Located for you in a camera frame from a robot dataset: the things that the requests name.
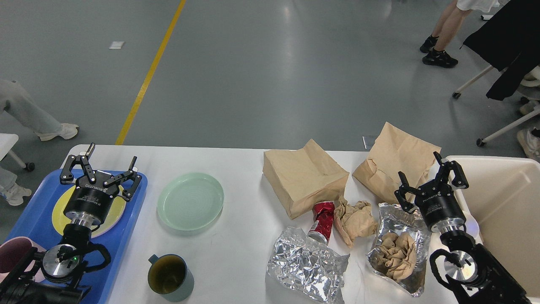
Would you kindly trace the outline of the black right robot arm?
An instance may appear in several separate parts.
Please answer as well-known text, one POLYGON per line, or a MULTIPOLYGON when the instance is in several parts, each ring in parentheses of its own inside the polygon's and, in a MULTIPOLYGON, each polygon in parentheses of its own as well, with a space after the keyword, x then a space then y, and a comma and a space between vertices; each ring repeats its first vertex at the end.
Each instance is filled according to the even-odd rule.
POLYGON ((399 171, 401 185, 394 192, 402 210, 420 211, 426 227, 439 233, 446 249, 429 258, 439 284, 449 289, 459 304, 530 304, 525 289, 487 248, 466 231, 466 217, 454 195, 469 183, 462 166, 434 152, 438 172, 434 179, 412 187, 399 171))

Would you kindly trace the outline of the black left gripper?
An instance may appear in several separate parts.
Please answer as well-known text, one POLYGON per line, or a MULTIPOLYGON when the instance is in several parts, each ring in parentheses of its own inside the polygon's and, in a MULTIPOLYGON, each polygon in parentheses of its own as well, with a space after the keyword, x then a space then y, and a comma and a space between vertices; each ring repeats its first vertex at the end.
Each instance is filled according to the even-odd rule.
POLYGON ((64 215, 73 220, 77 216, 86 214, 93 218, 92 225, 101 225, 106 220, 113 199, 120 197, 125 201, 130 201, 142 181, 142 176, 135 168, 137 156, 133 156, 127 171, 118 175, 113 176, 104 171, 94 173, 89 158, 95 146, 95 143, 91 143, 82 155, 69 155, 60 173, 59 181, 62 185, 73 184, 72 170, 76 165, 81 166, 83 175, 76 179, 76 188, 64 208, 64 215), (131 187, 124 187, 120 192, 119 186, 128 180, 132 181, 131 187))

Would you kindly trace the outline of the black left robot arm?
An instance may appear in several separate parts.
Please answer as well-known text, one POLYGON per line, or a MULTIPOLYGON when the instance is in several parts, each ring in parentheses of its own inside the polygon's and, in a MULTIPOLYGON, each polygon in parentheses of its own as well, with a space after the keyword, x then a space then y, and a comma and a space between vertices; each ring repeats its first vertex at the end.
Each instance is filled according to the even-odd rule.
POLYGON ((89 163, 95 144, 86 152, 69 155, 59 174, 60 185, 74 186, 64 216, 69 220, 58 244, 48 250, 32 246, 1 282, 2 304, 79 304, 90 285, 84 275, 101 271, 112 262, 103 244, 92 242, 92 232, 105 223, 116 198, 129 202, 143 175, 133 156, 126 171, 117 174, 94 170, 89 163))

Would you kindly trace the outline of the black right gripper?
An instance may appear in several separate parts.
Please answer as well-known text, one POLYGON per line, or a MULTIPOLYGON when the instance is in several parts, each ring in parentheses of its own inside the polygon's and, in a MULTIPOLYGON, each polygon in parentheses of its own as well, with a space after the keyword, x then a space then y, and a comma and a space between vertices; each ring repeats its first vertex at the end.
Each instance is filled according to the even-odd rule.
POLYGON ((405 173, 399 171, 401 185, 394 194, 404 212, 412 214, 418 207, 426 227, 431 232, 459 230, 464 226, 466 217, 454 196, 453 189, 467 189, 469 183, 458 162, 443 158, 439 152, 433 154, 439 165, 435 178, 421 185, 419 190, 411 187, 405 173), (407 193, 416 196, 417 207, 407 200, 407 193))

